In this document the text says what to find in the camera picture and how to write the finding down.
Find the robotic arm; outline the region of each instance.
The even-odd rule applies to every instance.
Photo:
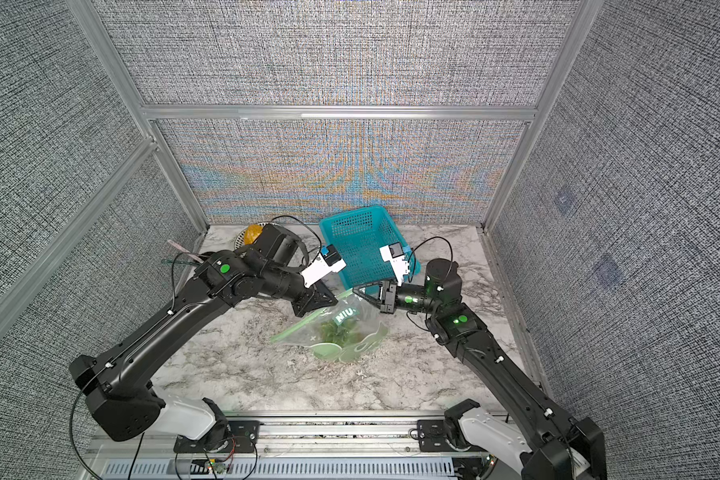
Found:
[[[228,438],[226,418],[212,400],[165,395],[150,378],[201,328],[245,299],[263,294],[288,300],[296,316],[335,305],[334,295],[317,279],[343,260],[332,246],[324,247],[320,271],[310,269],[305,280],[301,271],[306,269],[287,266],[297,247],[306,256],[293,232],[265,226],[253,244],[210,255],[172,301],[125,340],[96,357],[73,360],[72,378],[107,435],[121,442],[151,427],[197,440],[207,450]]]
[[[390,250],[402,254],[399,247]],[[445,445],[435,451],[481,447],[523,479],[570,480],[588,472],[606,480],[603,432],[590,418],[576,420],[557,405],[502,351],[480,317],[461,302],[458,264],[432,260],[424,278],[422,286],[384,280],[356,286],[354,291],[384,313],[398,308],[426,313],[426,327],[434,340],[478,376],[519,427],[497,422],[480,404],[465,400],[445,412],[441,432]],[[432,432],[420,429],[418,434],[423,438]]]
[[[209,255],[171,302],[125,340],[96,357],[81,355],[72,361],[70,373],[92,417],[113,440],[121,442],[149,428],[188,438],[200,452],[227,447],[222,442],[230,438],[229,423],[212,400],[167,395],[150,378],[201,328],[245,299],[264,295],[288,300],[296,316],[335,305],[320,278],[344,267],[340,255],[328,246],[308,268],[288,267],[297,248],[306,256],[297,235],[265,226],[253,244]],[[401,248],[389,253],[403,255]],[[548,398],[501,350],[482,320],[461,302],[458,264],[432,260],[424,285],[418,286],[402,282],[407,265],[398,263],[396,281],[358,286],[355,293],[385,313],[397,308],[426,312],[433,338],[477,374],[519,427],[496,422],[478,403],[465,400],[445,412],[442,451],[484,448],[528,480],[567,480],[583,471],[606,480],[602,431]],[[420,438],[431,434],[419,430]]]

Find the green bag logo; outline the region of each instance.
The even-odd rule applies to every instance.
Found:
[[[353,308],[347,308],[342,310],[338,313],[335,317],[333,317],[333,321],[336,322],[336,325],[341,325],[344,320],[349,318],[350,316],[354,316],[357,311]]]

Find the marble countertop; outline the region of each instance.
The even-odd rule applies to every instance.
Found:
[[[303,226],[288,226],[317,240]],[[233,250],[244,226],[212,226],[201,251]],[[317,226],[313,227],[319,234]],[[400,226],[416,246],[430,236],[448,238],[464,281],[464,302],[488,325],[501,347],[522,367],[515,340],[474,226]],[[449,257],[448,245],[432,240],[416,253],[427,260]],[[423,283],[423,273],[414,283]],[[336,274],[326,284],[343,291]],[[421,316],[413,317],[423,322]],[[487,387],[460,361],[416,328],[404,312],[383,317],[389,334],[374,352],[352,363],[329,363],[297,346],[271,344],[269,338],[297,321],[284,300],[250,299],[208,324],[154,375],[168,392],[208,397],[222,410],[444,409],[472,398],[489,410],[504,410]]]

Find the aluminum frame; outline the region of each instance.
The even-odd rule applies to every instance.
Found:
[[[420,419],[442,419],[442,410],[243,411],[224,412],[230,420],[259,420],[259,455],[264,458],[453,458],[475,452],[421,452],[409,436]],[[486,412],[504,423],[506,412]],[[174,458],[172,435],[147,433],[140,458]],[[86,462],[100,471],[109,458],[132,458],[138,437],[114,442],[103,430],[85,452]],[[235,454],[251,458],[253,454]],[[87,478],[79,468],[77,478]]]
[[[528,325],[514,297],[507,271],[504,269],[504,264],[501,263],[501,258],[496,251],[496,245],[487,230],[480,234],[480,244],[482,244],[485,257],[490,263],[490,272],[498,282],[499,291],[501,292],[501,305],[507,314],[512,336],[514,336],[518,344],[518,351],[520,352],[520,358],[523,360],[525,371],[531,380],[541,384],[545,392],[551,392],[547,373],[541,365],[541,359],[536,350],[536,345],[533,339],[530,338]]]
[[[536,118],[536,107],[304,106],[304,105],[158,105],[141,107],[149,120],[215,118],[233,120],[402,119],[402,120],[521,120]]]
[[[557,57],[552,64],[552,69],[547,76],[547,81],[544,82],[544,88],[537,104],[538,114],[536,119],[526,125],[520,135],[520,142],[512,156],[512,160],[504,170],[504,174],[496,187],[494,197],[490,202],[483,222],[483,227],[486,230],[492,230],[496,226],[501,210],[507,204],[520,172],[523,170],[523,166],[525,166],[536,140],[544,129],[544,123],[547,121],[550,111],[557,100],[557,95],[560,93],[566,78],[568,78],[568,73],[574,66],[574,60],[576,60],[576,56],[581,50],[581,45],[584,43],[595,16],[603,4],[604,0],[582,0],[576,10],[576,15],[568,27],[565,40],[563,40],[563,44],[560,46]]]
[[[80,29],[88,38],[88,42],[96,52],[96,56],[109,75],[117,93],[120,94],[120,98],[130,112],[139,131],[144,138],[152,138],[157,142],[158,149],[155,154],[157,163],[160,165],[171,188],[173,188],[179,202],[181,202],[187,216],[192,221],[192,225],[199,233],[207,232],[209,223],[205,212],[203,212],[200,202],[192,192],[189,182],[184,177],[184,173],[173,157],[162,133],[156,125],[142,114],[141,105],[144,100],[136,88],[134,80],[128,73],[123,59],[117,53],[112,39],[106,32],[101,17],[99,17],[94,6],[91,5],[90,0],[67,0],[67,5],[69,5],[70,11],[77,20]]]
[[[0,339],[27,309],[45,283],[67,259],[76,245],[106,210],[112,200],[156,148],[151,138],[144,138],[117,166],[72,220],[64,226],[43,252],[26,269],[19,280],[0,298]]]

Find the yellow fruit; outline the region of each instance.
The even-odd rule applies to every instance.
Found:
[[[259,238],[264,228],[261,225],[249,225],[246,228],[246,234],[242,236],[242,242],[245,245],[250,245]]]

